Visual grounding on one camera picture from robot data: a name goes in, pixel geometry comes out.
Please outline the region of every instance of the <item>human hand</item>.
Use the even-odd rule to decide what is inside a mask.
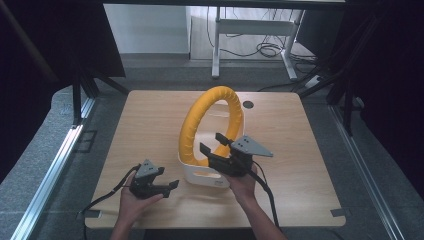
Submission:
[[[256,174],[258,169],[252,165],[252,171]],[[230,188],[233,191],[237,202],[240,205],[246,204],[248,201],[256,200],[255,198],[255,179],[246,174],[243,177],[230,177],[223,174],[230,183]]]
[[[125,186],[131,185],[135,173],[131,174]],[[129,187],[121,190],[121,200],[119,204],[118,222],[133,225],[141,216],[143,211],[150,205],[163,198],[163,194],[157,194],[147,199],[139,199],[131,193]]]

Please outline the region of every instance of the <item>wooden table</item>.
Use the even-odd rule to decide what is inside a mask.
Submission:
[[[132,91],[116,129],[93,199],[108,193],[125,173],[145,159],[165,167],[155,184],[180,179],[168,199],[150,207],[135,227],[239,228],[250,227],[230,189],[188,183],[178,161],[178,139],[188,109],[203,92]],[[333,217],[340,209],[321,153],[302,103],[294,93],[238,92],[244,108],[245,134],[274,153],[255,156],[273,191],[281,226],[342,226],[345,217]],[[100,218],[88,218],[90,228],[112,228],[119,196],[99,203]],[[272,219],[268,195],[259,184],[257,199]]]

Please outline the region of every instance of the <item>gray floor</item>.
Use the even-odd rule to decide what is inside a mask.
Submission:
[[[281,62],[224,62],[219,80],[211,79],[210,61],[124,59],[127,78],[117,82],[128,89],[207,90],[227,85],[236,91],[257,91],[287,81]],[[101,90],[81,141],[69,158],[31,239],[82,239],[76,214],[90,201],[105,161],[126,97],[97,81]],[[290,91],[293,85],[267,91]],[[347,223],[340,228],[284,228],[289,239],[390,239],[358,174],[325,102],[328,89],[302,100]],[[72,123],[70,88],[55,94],[52,109],[27,151],[0,185],[0,239],[9,239],[42,181]],[[405,239],[424,239],[424,203],[355,112],[354,139]],[[95,136],[91,148],[84,141]],[[110,229],[88,230],[88,239],[107,239]],[[131,239],[143,239],[134,230]],[[202,230],[148,232],[145,239],[234,239],[249,232],[213,233]]]

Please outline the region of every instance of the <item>yellow foam padding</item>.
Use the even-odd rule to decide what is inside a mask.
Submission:
[[[194,137],[206,111],[219,100],[225,100],[230,111],[230,119],[225,136],[231,140],[235,140],[237,137],[240,125],[243,121],[243,112],[237,94],[231,88],[225,86],[211,88],[194,102],[181,128],[178,150],[180,160],[183,163],[194,166],[209,166],[207,158],[200,160],[195,158],[193,153]],[[228,146],[220,144],[214,151],[214,154],[227,157],[229,152],[230,148]]]

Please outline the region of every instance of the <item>black curtain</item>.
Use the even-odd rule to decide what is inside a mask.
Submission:
[[[390,6],[355,68],[355,95],[363,120],[424,199],[423,10]]]
[[[0,12],[1,181],[42,124],[55,92],[88,68],[106,76],[125,76],[102,4],[57,0],[5,4],[58,81],[42,74],[9,18]]]

